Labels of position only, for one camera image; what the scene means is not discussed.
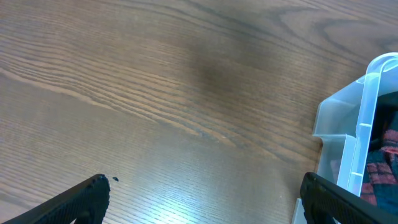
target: red and navy plaid fabric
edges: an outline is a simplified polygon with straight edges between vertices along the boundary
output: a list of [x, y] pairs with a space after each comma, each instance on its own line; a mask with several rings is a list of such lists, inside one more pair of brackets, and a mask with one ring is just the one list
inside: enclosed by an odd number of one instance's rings
[[381, 148], [368, 153], [361, 198], [398, 215], [398, 113], [389, 120]]

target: wooden table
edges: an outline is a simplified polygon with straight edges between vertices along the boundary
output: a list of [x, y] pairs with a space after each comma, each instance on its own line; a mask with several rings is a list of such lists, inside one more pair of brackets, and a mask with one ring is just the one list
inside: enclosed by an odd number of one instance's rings
[[0, 221], [104, 173], [105, 223], [289, 223], [318, 104], [398, 50], [397, 9], [1, 0]]

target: plaid fabric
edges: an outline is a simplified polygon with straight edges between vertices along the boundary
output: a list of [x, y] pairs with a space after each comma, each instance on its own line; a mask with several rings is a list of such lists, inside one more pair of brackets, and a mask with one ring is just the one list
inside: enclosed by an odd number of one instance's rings
[[369, 151], [361, 198], [398, 215], [398, 112], [381, 135], [381, 148]]

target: folded cloth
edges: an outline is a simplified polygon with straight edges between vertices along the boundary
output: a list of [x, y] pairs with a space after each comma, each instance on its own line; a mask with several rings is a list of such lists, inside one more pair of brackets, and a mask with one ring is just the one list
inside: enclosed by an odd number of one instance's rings
[[361, 198], [398, 215], [398, 112], [386, 120], [381, 148], [369, 151], [366, 159]]

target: white plastic bin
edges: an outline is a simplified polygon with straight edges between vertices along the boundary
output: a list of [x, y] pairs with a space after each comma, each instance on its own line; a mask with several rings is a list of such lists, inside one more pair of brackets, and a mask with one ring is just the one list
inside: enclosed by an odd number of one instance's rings
[[[398, 53], [375, 58], [366, 74], [319, 104], [313, 135], [323, 141], [317, 174], [360, 196], [378, 96], [398, 91]], [[305, 224], [297, 199], [293, 224]]]

